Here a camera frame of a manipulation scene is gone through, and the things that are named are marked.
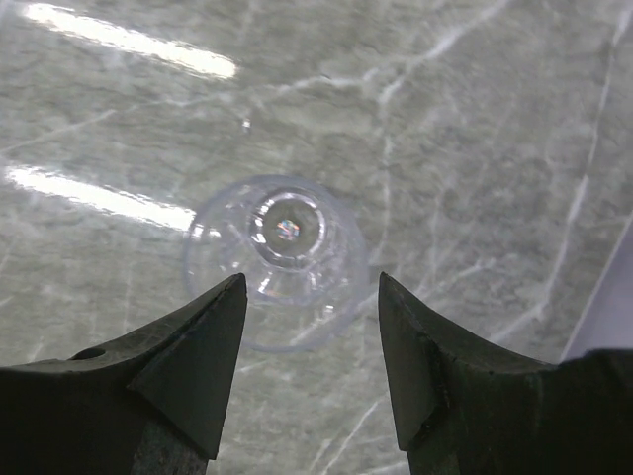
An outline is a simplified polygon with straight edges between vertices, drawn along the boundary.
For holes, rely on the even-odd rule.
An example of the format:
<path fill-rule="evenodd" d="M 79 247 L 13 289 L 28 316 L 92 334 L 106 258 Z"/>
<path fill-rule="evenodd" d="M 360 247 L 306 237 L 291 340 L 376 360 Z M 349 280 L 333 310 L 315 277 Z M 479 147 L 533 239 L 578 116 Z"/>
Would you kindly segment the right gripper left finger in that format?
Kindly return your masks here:
<path fill-rule="evenodd" d="M 246 280 L 69 359 L 1 370 L 5 474 L 203 474 L 219 453 Z"/>

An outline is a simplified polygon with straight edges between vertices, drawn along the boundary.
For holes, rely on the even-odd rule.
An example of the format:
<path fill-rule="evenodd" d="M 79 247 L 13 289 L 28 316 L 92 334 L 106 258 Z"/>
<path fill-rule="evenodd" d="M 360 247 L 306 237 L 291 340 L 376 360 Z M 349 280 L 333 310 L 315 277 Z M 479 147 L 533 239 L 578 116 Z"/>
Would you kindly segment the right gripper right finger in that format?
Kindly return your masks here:
<path fill-rule="evenodd" d="M 630 350 L 541 362 L 460 327 L 388 274 L 379 324 L 411 473 L 631 472 Z"/>

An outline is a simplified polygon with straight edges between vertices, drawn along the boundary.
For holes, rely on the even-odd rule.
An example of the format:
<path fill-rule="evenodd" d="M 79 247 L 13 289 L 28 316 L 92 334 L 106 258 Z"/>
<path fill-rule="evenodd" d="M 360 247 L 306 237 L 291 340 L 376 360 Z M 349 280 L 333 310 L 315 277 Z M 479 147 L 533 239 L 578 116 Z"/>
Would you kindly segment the clear glass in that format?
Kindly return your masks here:
<path fill-rule="evenodd" d="M 313 350 L 342 333 L 370 292 L 365 239 L 351 210 L 326 188 L 256 175 L 196 210 L 183 245 L 183 280 L 197 297 L 241 273 L 242 343 L 256 351 Z"/>

